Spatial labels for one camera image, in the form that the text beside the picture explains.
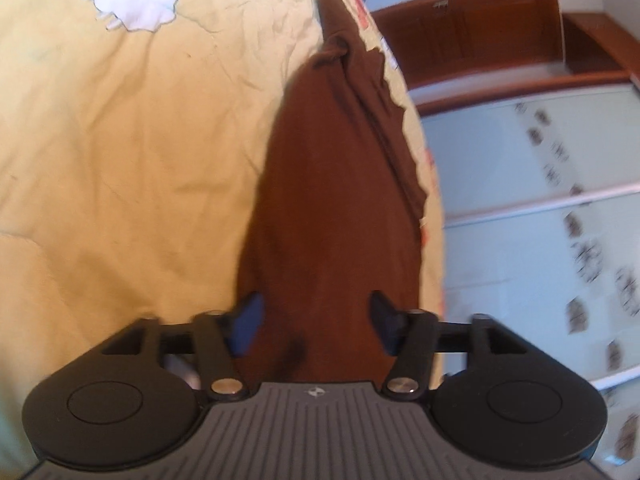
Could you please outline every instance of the bed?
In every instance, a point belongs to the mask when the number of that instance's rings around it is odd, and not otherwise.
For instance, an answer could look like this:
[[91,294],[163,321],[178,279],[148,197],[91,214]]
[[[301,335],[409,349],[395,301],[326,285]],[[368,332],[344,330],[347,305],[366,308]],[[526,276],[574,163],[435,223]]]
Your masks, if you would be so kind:
[[[437,175],[386,56],[428,194],[420,306],[442,310]],[[187,322],[236,273],[287,83],[322,41],[316,0],[2,0],[0,478],[34,463],[30,389],[140,316]]]

